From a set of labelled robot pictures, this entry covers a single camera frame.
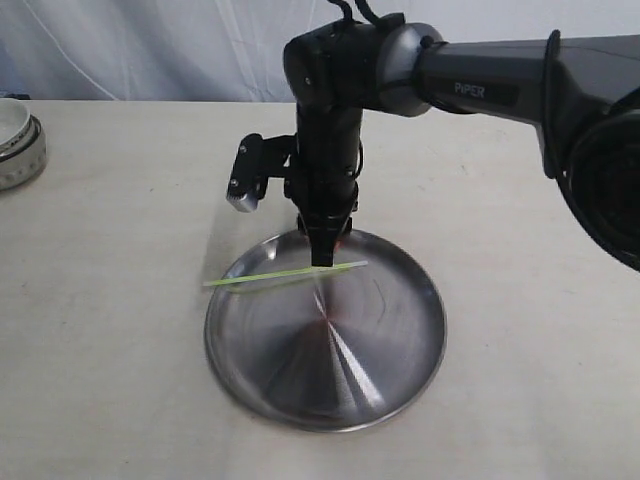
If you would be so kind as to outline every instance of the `white table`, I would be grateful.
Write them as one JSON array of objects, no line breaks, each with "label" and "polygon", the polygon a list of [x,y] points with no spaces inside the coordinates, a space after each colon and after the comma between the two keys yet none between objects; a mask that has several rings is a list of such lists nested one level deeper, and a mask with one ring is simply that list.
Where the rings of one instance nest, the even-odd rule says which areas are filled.
[{"label": "white table", "polygon": [[640,476],[640,274],[573,220],[531,127],[366,115],[355,226],[427,269],[448,347],[405,413],[320,435],[236,407],[202,341],[202,281],[294,224],[278,182],[252,215],[224,199],[239,141],[292,133],[293,106],[31,108],[49,166],[0,196],[0,478]]}]

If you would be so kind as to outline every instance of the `white backdrop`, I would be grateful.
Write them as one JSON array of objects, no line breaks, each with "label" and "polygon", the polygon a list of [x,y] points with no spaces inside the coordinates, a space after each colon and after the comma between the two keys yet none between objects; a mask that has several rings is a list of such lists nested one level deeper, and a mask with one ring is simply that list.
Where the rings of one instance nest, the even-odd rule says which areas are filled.
[{"label": "white backdrop", "polygon": [[[371,0],[449,41],[640,33],[639,0]],[[0,0],[34,98],[284,101],[281,55],[337,19],[325,0]]]}]

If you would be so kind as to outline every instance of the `green straw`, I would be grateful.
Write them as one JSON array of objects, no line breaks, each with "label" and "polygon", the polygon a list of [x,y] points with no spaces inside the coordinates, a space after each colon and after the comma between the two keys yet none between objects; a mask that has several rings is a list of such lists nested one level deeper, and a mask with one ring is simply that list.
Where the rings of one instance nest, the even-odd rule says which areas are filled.
[{"label": "green straw", "polygon": [[340,270],[349,270],[356,267],[364,267],[369,262],[366,260],[360,262],[340,263],[333,267],[307,267],[298,270],[285,270],[282,272],[261,273],[259,275],[248,275],[246,277],[223,278],[212,282],[205,282],[204,287],[220,287],[222,285],[232,285],[234,283],[256,282],[258,280],[269,280],[272,278],[293,277],[295,275],[308,275],[310,273],[336,272]]}]

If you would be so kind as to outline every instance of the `metal plate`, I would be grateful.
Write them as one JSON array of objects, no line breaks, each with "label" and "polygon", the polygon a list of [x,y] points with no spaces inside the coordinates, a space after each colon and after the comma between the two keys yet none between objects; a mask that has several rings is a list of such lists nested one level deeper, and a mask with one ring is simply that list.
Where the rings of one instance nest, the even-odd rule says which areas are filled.
[{"label": "metal plate", "polygon": [[[242,405],[304,430],[349,431],[400,412],[444,353],[435,286],[409,255],[353,231],[336,263],[364,267],[218,287],[205,344],[219,381]],[[290,232],[245,253],[225,278],[304,268],[307,240]]]}]

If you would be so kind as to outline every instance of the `black robotic arm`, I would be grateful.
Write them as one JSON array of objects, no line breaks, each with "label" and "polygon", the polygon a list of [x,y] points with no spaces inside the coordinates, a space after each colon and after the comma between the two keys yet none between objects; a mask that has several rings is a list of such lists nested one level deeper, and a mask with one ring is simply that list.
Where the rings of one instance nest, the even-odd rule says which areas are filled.
[{"label": "black robotic arm", "polygon": [[482,113],[533,125],[580,224],[640,271],[640,35],[449,44],[403,14],[379,18],[360,0],[363,24],[330,1],[344,18],[285,47],[297,133],[243,140],[227,192],[236,208],[254,209],[268,178],[284,177],[312,265],[332,265],[357,208],[363,110]]}]

